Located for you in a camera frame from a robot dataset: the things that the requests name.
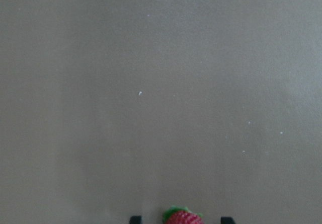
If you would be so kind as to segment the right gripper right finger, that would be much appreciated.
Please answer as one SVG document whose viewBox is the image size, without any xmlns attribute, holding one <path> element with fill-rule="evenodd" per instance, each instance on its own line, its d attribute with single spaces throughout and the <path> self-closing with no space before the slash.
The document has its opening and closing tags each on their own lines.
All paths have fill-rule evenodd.
<svg viewBox="0 0 322 224">
<path fill-rule="evenodd" d="M 221 224 L 234 224 L 234 219 L 230 216 L 222 216 L 220 218 Z"/>
</svg>

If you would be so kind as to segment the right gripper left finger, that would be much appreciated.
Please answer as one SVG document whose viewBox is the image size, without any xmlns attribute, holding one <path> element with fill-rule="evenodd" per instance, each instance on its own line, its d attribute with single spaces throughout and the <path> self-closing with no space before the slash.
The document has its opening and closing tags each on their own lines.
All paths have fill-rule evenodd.
<svg viewBox="0 0 322 224">
<path fill-rule="evenodd" d="M 142 224 L 142 216 L 133 215 L 130 217 L 129 224 Z"/>
</svg>

